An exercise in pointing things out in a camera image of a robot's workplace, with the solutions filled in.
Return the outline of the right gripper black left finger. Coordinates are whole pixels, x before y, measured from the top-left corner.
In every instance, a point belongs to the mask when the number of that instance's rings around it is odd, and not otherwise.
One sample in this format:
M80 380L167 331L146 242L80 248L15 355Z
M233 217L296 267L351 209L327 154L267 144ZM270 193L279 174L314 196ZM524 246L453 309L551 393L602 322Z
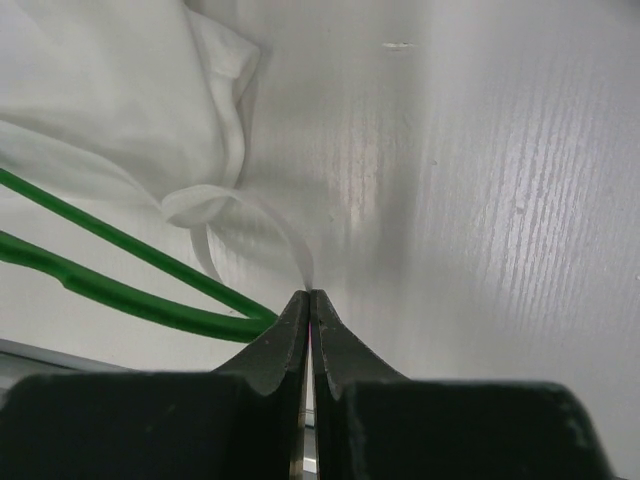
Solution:
M5 479L299 479L309 296L209 372L33 375L1 409Z

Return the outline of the green hanger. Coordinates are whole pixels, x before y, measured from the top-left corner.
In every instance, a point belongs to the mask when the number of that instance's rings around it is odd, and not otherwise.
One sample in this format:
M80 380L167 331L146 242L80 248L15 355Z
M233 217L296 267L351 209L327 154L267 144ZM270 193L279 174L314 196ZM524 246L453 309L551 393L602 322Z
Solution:
M213 298L239 315L234 317L202 310L143 292L2 232L1 260L6 263L49 275L67 290L129 315L209 338L249 343L277 320L274 312L256 301L6 170L1 171L1 184Z

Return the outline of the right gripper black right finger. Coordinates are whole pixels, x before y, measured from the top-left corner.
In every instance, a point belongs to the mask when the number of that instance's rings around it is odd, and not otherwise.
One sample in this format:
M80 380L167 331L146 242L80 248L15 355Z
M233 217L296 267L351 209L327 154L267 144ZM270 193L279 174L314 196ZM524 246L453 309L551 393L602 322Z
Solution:
M611 479L591 419L540 381L412 380L310 295L322 479Z

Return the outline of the white tank top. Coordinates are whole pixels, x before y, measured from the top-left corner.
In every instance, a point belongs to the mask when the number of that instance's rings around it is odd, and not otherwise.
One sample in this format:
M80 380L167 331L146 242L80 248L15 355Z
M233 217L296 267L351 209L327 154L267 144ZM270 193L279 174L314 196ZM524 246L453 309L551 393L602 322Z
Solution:
M1 164L68 197L154 207L210 276L209 234L236 201L271 220L310 285L306 242L237 186L238 103L259 59L182 1L5 1Z

